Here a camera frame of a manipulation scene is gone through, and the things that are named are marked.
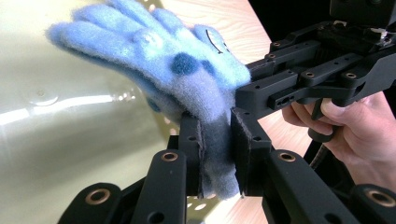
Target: table surface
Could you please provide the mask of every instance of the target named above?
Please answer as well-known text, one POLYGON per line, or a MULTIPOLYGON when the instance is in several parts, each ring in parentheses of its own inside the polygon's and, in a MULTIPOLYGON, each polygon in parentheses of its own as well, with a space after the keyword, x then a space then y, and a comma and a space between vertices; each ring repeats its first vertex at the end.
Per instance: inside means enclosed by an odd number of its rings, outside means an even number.
MULTIPOLYGON (((243 63, 262 59, 269 51, 271 40, 265 33, 248 0, 162 0, 163 6, 176 13, 187 25, 201 23, 216 28, 227 47, 243 63)), ((310 139, 306 128, 288 124, 280 111, 259 120, 278 149, 288 149, 303 155, 310 139)), ((265 223, 262 198, 238 200, 220 223, 265 223)))

